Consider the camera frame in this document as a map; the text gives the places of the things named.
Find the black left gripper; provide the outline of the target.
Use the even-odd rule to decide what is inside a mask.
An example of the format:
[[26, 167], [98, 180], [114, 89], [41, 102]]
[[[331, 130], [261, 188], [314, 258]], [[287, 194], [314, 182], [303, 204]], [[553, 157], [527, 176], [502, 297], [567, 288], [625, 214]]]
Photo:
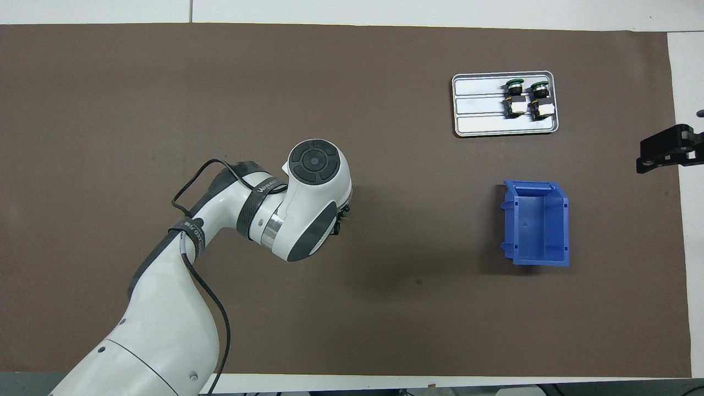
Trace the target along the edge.
[[341, 227], [342, 227], [341, 222], [344, 218], [347, 218], [347, 216], [349, 215], [349, 211], [350, 211], [350, 203], [349, 202], [345, 202], [341, 206], [337, 206], [336, 219], [335, 219], [334, 223], [332, 224], [331, 230], [329, 231], [330, 236], [339, 235], [339, 233], [341, 231]]

